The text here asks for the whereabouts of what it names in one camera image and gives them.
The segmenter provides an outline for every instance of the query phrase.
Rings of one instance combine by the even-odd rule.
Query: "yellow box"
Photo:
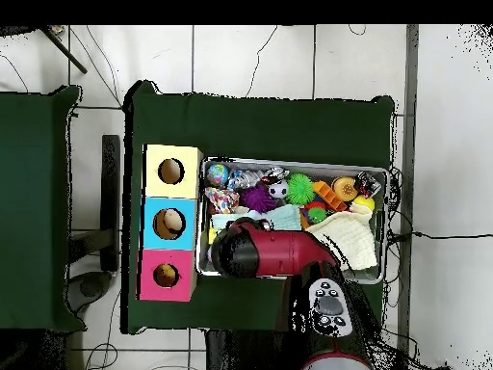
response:
[[[143,155],[146,196],[198,198],[198,173],[203,157],[200,150],[191,146],[144,145]]]

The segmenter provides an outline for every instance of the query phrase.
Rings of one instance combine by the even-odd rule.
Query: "green table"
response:
[[[0,92],[0,329],[84,328],[64,300],[66,131],[79,93]]]
[[[157,94],[139,81],[125,97],[121,329],[141,327],[274,330],[284,281],[199,276],[189,303],[137,301],[135,282],[143,144],[188,145],[204,155],[389,169],[388,96],[371,102],[236,99]],[[381,316],[382,283],[364,285]]]

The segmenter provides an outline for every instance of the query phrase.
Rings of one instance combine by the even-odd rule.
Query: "stacked cube box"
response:
[[[183,171],[181,179],[170,184],[159,175],[161,164],[174,159]],[[196,147],[145,145],[143,147],[143,241],[139,255],[137,299],[141,301],[188,302],[196,284],[195,238],[198,198],[198,170],[202,153]],[[173,239],[158,236],[153,228],[154,217],[165,209],[174,209],[185,223]],[[154,271],[162,264],[170,265],[178,274],[171,287],[158,285]]]

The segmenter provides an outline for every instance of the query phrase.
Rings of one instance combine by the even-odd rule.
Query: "orange toy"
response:
[[[310,226],[310,224],[306,220],[306,217],[304,217],[304,214],[301,212],[301,209],[299,210],[299,217],[301,218],[301,229],[305,230]]]
[[[313,183],[313,191],[323,198],[334,211],[344,211],[348,208],[342,200],[337,198],[334,191],[324,181]]]

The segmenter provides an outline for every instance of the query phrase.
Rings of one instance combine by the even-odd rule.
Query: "colorful ball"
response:
[[[226,185],[229,170],[225,165],[216,164],[212,165],[207,171],[207,180],[214,187],[222,188]]]

